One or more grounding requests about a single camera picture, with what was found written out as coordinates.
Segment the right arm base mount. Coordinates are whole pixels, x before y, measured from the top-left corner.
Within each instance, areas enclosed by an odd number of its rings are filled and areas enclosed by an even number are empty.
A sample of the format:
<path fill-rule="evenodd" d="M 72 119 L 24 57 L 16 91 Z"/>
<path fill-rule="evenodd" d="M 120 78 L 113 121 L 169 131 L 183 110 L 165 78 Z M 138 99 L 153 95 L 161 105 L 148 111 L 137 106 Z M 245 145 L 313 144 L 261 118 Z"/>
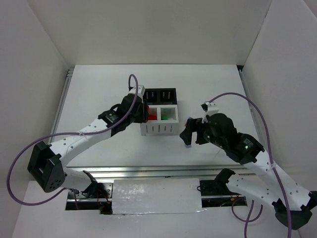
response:
<path fill-rule="evenodd" d="M 200 180 L 197 191 L 201 194 L 203 208 L 231 206 L 237 198 L 243 197 L 216 180 Z"/>

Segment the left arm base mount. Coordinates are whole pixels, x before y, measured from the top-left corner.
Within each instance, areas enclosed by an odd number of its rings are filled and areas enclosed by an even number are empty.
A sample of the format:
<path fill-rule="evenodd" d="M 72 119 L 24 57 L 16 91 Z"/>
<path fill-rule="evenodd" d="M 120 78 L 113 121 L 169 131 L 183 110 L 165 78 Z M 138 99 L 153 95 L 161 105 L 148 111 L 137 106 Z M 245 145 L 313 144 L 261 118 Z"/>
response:
<path fill-rule="evenodd" d="M 106 202 L 110 204 L 108 193 L 105 189 L 103 183 L 99 183 L 93 181 L 83 192 L 82 194 L 87 198 L 96 198 L 99 200 L 100 198 L 106 199 Z"/>

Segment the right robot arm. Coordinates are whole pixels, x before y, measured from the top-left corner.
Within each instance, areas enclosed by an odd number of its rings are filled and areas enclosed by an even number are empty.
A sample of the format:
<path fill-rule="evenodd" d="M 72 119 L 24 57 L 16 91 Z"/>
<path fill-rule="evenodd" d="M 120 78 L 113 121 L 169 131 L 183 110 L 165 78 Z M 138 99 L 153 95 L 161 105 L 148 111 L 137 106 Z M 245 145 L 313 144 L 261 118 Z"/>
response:
<path fill-rule="evenodd" d="M 180 133 L 185 145 L 191 145 L 193 133 L 197 134 L 197 144 L 211 143 L 219 147 L 230 159 L 255 173 L 265 183 L 265 186 L 259 186 L 230 169 L 223 169 L 215 179 L 229 191 L 269 208 L 285 226 L 290 216 L 293 230 L 308 223 L 311 210 L 317 205 L 317 193 L 303 188 L 280 166 L 270 162 L 264 147 L 251 135 L 238 132 L 225 114 L 217 113 L 206 119 L 189 118 Z"/>

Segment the red ridged lego brick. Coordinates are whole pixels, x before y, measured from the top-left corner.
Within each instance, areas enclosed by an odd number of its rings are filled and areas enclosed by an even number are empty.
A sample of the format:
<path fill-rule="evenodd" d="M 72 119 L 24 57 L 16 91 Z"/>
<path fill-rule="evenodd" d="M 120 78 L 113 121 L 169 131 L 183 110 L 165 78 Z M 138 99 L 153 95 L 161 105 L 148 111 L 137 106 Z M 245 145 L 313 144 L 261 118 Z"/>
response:
<path fill-rule="evenodd" d="M 158 119 L 157 108 L 149 108 L 148 113 L 149 113 L 149 117 L 148 117 L 149 121 Z"/>

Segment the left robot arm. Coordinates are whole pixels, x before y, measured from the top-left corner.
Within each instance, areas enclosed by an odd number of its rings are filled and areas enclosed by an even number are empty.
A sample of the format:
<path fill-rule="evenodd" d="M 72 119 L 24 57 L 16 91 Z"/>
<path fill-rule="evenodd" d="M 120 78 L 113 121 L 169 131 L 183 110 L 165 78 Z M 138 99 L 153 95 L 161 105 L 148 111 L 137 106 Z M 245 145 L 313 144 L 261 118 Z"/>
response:
<path fill-rule="evenodd" d="M 120 104 L 101 113 L 97 119 L 81 131 L 51 144 L 43 141 L 33 147 L 28 164 L 28 172 L 45 193 L 59 187 L 75 189 L 88 198 L 106 194 L 105 187 L 87 171 L 75 171 L 67 164 L 75 157 L 124 131 L 132 123 L 145 123 L 148 120 L 147 101 L 128 94 Z"/>

